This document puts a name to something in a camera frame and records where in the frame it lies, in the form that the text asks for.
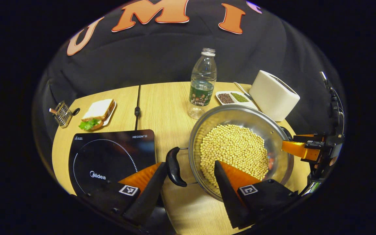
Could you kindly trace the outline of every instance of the orange letter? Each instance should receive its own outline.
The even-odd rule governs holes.
[[[226,15],[224,16],[224,21],[219,23],[218,26],[226,31],[242,34],[243,30],[240,28],[240,21],[242,20],[242,15],[246,15],[246,13],[232,5],[226,3],[221,4],[226,9]]]
[[[155,19],[158,23],[186,23],[189,17],[185,15],[188,0],[162,0],[156,4],[148,0],[141,0],[129,4],[124,10],[118,24],[112,28],[112,32],[118,32],[133,27],[136,22],[132,21],[133,14],[142,24],[147,24],[160,10],[161,15]]]
[[[84,48],[89,39],[91,39],[92,33],[94,32],[94,29],[97,26],[98,22],[100,22],[102,19],[104,19],[104,16],[88,26],[88,31],[85,33],[84,39],[82,39],[82,42],[80,42],[78,45],[76,44],[76,40],[78,39],[79,34],[81,34],[84,30],[81,30],[70,39],[68,49],[66,51],[67,55],[74,55],[76,54],[76,52],[79,52],[82,48]]]

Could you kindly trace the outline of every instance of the sandwich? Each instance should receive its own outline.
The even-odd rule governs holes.
[[[104,121],[110,116],[114,109],[114,100],[106,99],[96,101],[91,104],[88,111],[81,118],[79,128],[83,130],[95,130],[104,124]]]

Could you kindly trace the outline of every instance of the pot handle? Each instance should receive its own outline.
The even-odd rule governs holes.
[[[172,183],[176,184],[177,186],[186,187],[187,183],[181,178],[179,163],[176,159],[176,154],[179,152],[179,150],[179,147],[175,147],[169,150],[169,152],[166,154],[167,176]]]
[[[288,139],[290,141],[292,141],[291,133],[285,127],[283,127],[283,126],[281,126],[280,128],[285,132],[285,134],[287,135]]]

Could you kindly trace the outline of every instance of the bread slice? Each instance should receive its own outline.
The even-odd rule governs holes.
[[[88,122],[92,119],[104,121],[114,108],[114,100],[106,99],[96,101],[91,104],[88,111],[82,117],[82,122]]]

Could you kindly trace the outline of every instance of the wooden table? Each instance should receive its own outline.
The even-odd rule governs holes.
[[[251,85],[242,84],[242,87],[248,92]],[[188,147],[191,130],[197,121],[190,118],[187,113],[189,88],[190,82],[141,86],[139,101],[141,116],[137,129],[151,129],[155,133],[157,162],[165,162],[166,153],[173,147]],[[71,110],[80,107],[82,111],[72,118],[67,128],[58,128],[52,150],[52,163],[56,178],[68,193],[76,195],[69,179],[68,157],[73,136],[85,132],[78,128],[80,118],[91,103],[113,98],[117,101],[117,107],[110,123],[94,132],[134,130],[137,90],[138,86],[131,86],[106,91],[76,99],[70,105]],[[234,83],[217,82],[214,94],[218,91],[239,91],[239,88]],[[206,108],[209,110],[219,105],[217,98],[213,95]],[[295,134],[285,120],[277,123],[287,128],[291,135]],[[188,183],[188,186],[176,186],[166,178],[162,188],[164,206],[176,232],[182,235],[229,235],[238,232],[239,229],[231,228],[224,204],[209,196],[195,183],[188,161],[188,151],[179,151],[177,158],[181,177]],[[292,191],[301,192],[307,184],[308,174],[309,164],[301,162],[299,157],[294,156],[294,169],[285,186]]]

